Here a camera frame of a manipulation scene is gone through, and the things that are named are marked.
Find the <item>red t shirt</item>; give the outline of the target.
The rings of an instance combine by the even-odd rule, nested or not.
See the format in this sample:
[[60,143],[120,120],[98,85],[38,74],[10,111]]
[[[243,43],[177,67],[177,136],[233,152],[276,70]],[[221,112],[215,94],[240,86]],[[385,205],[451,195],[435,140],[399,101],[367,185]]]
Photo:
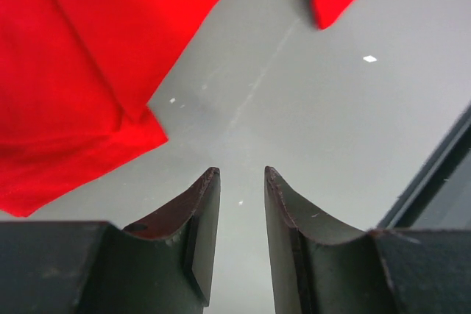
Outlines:
[[219,0],[1,0],[1,210],[163,145],[148,102]]

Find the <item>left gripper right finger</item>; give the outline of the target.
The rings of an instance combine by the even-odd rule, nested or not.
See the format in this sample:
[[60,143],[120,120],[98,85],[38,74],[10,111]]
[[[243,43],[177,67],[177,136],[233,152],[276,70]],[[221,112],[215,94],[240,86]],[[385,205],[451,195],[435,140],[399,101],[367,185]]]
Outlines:
[[326,213],[264,171],[276,313],[396,313],[374,235]]

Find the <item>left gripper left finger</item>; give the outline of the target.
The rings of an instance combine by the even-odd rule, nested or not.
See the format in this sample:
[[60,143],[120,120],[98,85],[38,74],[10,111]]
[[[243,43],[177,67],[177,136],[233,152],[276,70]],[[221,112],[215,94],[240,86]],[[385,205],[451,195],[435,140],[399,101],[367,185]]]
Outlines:
[[78,313],[202,313],[210,302],[220,170],[123,229],[107,226]]

